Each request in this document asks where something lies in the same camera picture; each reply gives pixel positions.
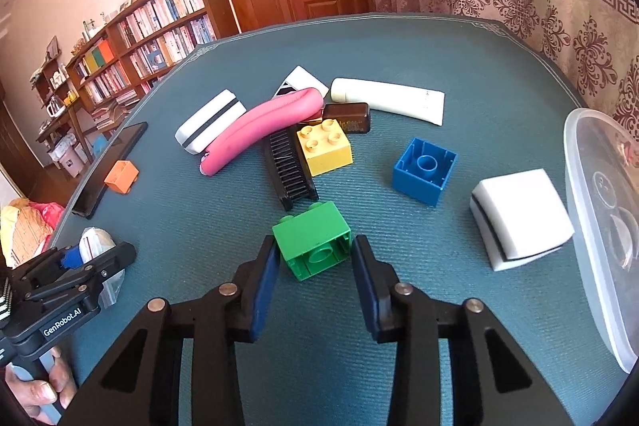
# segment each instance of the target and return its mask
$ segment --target metal rivet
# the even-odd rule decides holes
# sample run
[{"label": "metal rivet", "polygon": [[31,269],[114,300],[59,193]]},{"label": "metal rivet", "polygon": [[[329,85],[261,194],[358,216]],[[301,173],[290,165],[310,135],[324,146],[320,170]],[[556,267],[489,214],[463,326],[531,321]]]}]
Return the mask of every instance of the metal rivet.
[{"label": "metal rivet", "polygon": [[413,286],[401,281],[395,284],[395,292],[397,294],[408,296],[413,292]]},{"label": "metal rivet", "polygon": [[149,303],[146,304],[146,308],[148,308],[151,312],[158,312],[164,309],[166,302],[162,298],[153,298]]},{"label": "metal rivet", "polygon": [[237,292],[238,292],[238,286],[235,285],[233,282],[223,283],[220,286],[220,294],[222,296],[233,296]]},{"label": "metal rivet", "polygon": [[479,313],[484,310],[484,302],[482,302],[481,300],[478,300],[477,298],[470,298],[466,302],[466,309],[468,309],[471,312]]}]

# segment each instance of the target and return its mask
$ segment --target white bottle cap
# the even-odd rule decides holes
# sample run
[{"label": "white bottle cap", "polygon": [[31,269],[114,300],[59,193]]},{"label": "white bottle cap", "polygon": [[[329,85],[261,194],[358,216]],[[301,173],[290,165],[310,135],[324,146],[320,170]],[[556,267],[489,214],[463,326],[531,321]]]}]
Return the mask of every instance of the white bottle cap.
[{"label": "white bottle cap", "polygon": [[335,103],[346,103],[346,90],[349,87],[348,78],[336,78],[330,86],[330,98]]}]

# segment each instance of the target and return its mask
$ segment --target clear plastic lid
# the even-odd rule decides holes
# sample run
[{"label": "clear plastic lid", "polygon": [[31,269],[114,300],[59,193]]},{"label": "clear plastic lid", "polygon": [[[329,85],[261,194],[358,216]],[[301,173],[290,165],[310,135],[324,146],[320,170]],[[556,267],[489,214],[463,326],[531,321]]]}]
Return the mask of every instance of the clear plastic lid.
[{"label": "clear plastic lid", "polygon": [[584,288],[600,334],[629,372],[639,353],[639,146],[609,116],[576,109],[564,147]]}]

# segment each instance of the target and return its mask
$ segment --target brown bottle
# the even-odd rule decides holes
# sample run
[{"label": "brown bottle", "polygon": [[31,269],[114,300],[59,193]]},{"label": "brown bottle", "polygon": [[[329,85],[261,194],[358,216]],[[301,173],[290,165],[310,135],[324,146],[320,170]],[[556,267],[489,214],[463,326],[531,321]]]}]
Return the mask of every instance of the brown bottle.
[{"label": "brown bottle", "polygon": [[344,134],[364,134],[371,130],[371,112],[368,103],[327,103],[324,109],[313,115],[305,125],[337,120]]}]

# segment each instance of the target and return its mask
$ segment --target white tube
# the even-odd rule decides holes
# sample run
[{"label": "white tube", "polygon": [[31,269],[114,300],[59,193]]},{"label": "white tube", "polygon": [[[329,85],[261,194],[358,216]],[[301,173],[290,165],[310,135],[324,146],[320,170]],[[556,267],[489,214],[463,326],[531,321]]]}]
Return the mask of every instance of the white tube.
[{"label": "white tube", "polygon": [[380,81],[336,78],[330,87],[335,103],[366,102],[371,109],[418,118],[435,125],[443,123],[441,91]]}]

